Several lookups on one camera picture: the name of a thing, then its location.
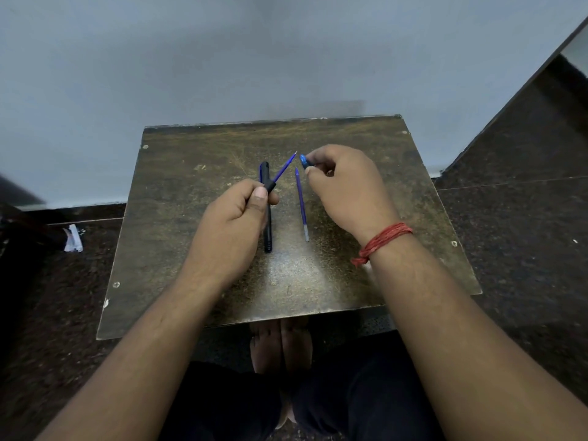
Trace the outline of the person's left foot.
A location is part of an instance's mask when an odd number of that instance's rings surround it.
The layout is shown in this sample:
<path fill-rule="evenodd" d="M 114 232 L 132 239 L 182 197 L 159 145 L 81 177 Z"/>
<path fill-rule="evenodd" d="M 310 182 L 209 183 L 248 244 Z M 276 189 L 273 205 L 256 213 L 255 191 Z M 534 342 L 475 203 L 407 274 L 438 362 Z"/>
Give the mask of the person's left foot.
<path fill-rule="evenodd" d="M 252 334 L 250 351 L 254 372 L 277 376 L 282 368 L 282 333 L 280 320 L 264 320 L 249 325 Z"/>

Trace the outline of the person's right forearm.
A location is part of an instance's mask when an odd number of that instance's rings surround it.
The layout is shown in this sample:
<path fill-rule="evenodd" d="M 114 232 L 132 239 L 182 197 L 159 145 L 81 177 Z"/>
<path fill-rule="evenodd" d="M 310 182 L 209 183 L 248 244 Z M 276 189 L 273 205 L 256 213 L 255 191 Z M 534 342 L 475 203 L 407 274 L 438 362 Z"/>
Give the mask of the person's right forearm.
<path fill-rule="evenodd" d="M 371 268 L 447 439 L 588 441 L 588 407 L 520 348 L 411 234 Z"/>

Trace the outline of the small brown wooden table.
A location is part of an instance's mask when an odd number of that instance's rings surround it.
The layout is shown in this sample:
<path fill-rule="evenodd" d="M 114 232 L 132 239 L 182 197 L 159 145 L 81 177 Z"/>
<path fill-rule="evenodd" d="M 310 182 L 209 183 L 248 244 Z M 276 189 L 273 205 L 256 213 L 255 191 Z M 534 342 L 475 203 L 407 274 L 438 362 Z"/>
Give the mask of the small brown wooden table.
<path fill-rule="evenodd" d="M 465 251 L 401 115 L 147 127 L 142 136 L 96 338 L 121 338 L 173 281 L 208 204 L 259 174 L 277 182 L 273 250 L 262 240 L 244 277 L 205 326 L 355 311 L 384 305 L 371 267 L 354 267 L 356 240 L 332 222 L 302 168 L 305 242 L 294 166 L 323 145 L 360 149 L 377 165 L 401 218 L 470 295 L 482 294 Z"/>

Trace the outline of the crumpled white paper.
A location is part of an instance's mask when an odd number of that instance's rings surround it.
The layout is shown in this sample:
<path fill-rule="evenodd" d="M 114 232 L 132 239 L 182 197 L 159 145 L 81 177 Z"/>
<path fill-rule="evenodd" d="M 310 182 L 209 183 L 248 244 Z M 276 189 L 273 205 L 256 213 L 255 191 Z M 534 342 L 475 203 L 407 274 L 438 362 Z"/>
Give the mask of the crumpled white paper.
<path fill-rule="evenodd" d="M 64 245 L 64 252 L 80 253 L 84 250 L 79 230 L 76 224 L 70 224 L 67 228 L 63 228 L 66 235 L 66 243 Z"/>

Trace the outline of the blue pen refill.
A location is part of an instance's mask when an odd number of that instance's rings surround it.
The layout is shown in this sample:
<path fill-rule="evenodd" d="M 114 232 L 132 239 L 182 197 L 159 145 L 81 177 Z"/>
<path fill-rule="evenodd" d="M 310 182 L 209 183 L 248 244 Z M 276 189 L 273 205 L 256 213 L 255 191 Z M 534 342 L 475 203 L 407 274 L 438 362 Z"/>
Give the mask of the blue pen refill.
<path fill-rule="evenodd" d="M 308 232 L 308 228 L 307 228 L 305 202 L 304 202 L 304 198 L 303 198 L 303 188 L 302 188 L 302 182 L 300 179 L 300 173 L 299 173 L 297 166 L 295 166 L 295 178 L 296 178 L 296 188 L 298 191 L 299 209 L 300 209 L 300 216 L 301 216 L 301 220 L 302 220 L 302 224 L 303 224 L 305 242 L 309 243 L 310 238 L 309 238 L 309 232 Z"/>

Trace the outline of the person's left hand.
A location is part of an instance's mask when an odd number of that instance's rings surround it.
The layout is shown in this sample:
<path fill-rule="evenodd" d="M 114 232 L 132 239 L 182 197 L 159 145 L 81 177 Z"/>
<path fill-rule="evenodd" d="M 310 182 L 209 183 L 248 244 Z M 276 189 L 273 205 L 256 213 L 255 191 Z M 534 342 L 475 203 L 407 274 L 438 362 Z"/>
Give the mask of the person's left hand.
<path fill-rule="evenodd" d="M 243 222 L 240 186 L 263 186 L 244 179 L 230 186 L 206 208 L 199 222 L 179 278 L 199 288 L 222 291 L 243 276 L 250 267 L 258 241 L 266 226 Z M 275 192 L 268 204 L 277 205 Z"/>

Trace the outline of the person's right foot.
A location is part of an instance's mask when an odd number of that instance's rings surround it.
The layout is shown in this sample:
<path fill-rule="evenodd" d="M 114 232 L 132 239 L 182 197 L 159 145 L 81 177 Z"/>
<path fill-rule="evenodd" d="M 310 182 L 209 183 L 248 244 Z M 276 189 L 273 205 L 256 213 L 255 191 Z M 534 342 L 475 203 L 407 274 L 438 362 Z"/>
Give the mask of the person's right foot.
<path fill-rule="evenodd" d="M 308 316 L 280 320 L 283 358 L 291 378 L 312 366 L 313 343 L 308 324 Z"/>

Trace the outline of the person's foot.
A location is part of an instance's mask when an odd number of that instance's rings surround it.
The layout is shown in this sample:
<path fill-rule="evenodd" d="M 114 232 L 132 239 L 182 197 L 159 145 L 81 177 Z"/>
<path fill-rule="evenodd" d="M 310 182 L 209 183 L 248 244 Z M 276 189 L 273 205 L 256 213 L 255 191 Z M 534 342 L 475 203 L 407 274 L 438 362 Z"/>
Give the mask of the person's foot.
<path fill-rule="evenodd" d="M 250 351 L 254 372 L 277 376 L 282 368 L 282 333 L 280 320 L 264 320 L 249 325 L 252 334 Z"/>
<path fill-rule="evenodd" d="M 313 343 L 308 324 L 308 316 L 280 320 L 283 358 L 291 378 L 312 366 Z"/>

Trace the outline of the black pen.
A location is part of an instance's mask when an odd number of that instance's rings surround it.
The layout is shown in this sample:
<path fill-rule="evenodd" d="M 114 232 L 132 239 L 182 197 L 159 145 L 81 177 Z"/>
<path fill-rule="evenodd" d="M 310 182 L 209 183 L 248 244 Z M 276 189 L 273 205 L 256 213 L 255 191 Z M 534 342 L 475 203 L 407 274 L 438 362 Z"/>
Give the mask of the black pen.
<path fill-rule="evenodd" d="M 261 162 L 259 166 L 259 181 L 264 185 L 271 181 L 269 163 L 267 161 Z M 272 241 L 272 221 L 270 204 L 266 205 L 266 226 L 263 230 L 263 248 L 265 253 L 271 253 L 273 249 Z"/>

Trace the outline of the person's left forearm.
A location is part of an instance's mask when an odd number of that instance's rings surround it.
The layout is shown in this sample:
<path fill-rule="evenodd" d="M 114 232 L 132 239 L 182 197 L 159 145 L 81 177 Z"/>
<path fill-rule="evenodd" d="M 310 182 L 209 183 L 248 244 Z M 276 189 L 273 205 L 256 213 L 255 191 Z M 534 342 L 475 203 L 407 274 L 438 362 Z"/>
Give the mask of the person's left forearm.
<path fill-rule="evenodd" d="M 231 276 L 181 273 L 35 441 L 154 441 Z"/>

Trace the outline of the blue refill with black grip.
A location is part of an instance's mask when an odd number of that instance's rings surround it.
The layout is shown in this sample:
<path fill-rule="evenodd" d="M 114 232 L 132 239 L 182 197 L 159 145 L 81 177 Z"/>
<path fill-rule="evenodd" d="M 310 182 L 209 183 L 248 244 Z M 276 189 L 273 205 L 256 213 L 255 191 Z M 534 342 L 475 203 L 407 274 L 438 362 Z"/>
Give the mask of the blue refill with black grip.
<path fill-rule="evenodd" d="M 285 170 L 289 167 L 290 163 L 294 160 L 298 152 L 295 152 L 290 158 L 284 163 L 284 165 L 277 171 L 275 176 L 270 175 L 269 163 L 261 162 L 259 165 L 259 181 L 264 184 L 265 189 L 268 193 L 272 192 L 276 186 L 277 181 L 283 175 Z"/>

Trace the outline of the person's black trousers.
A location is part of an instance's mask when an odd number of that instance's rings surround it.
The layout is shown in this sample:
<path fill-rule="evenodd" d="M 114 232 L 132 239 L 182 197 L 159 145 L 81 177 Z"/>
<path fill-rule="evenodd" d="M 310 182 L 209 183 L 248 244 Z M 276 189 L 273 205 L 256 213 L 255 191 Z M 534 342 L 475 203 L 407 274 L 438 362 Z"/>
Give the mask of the person's black trousers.
<path fill-rule="evenodd" d="M 445 441 L 398 331 L 349 341 L 290 386 L 304 430 L 351 441 Z M 158 441 L 265 441 L 282 402 L 277 377 L 193 362 Z"/>

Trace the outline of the person's right hand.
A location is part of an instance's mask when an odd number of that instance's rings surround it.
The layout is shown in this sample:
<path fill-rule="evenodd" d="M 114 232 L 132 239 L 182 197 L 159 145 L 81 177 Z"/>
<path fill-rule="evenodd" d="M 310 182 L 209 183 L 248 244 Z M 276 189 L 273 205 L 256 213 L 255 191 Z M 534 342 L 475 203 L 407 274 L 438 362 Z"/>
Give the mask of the person's right hand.
<path fill-rule="evenodd" d="M 361 246 L 401 221 L 378 168 L 361 150 L 326 145 L 306 157 L 332 177 L 329 192 L 316 194 L 327 214 Z"/>

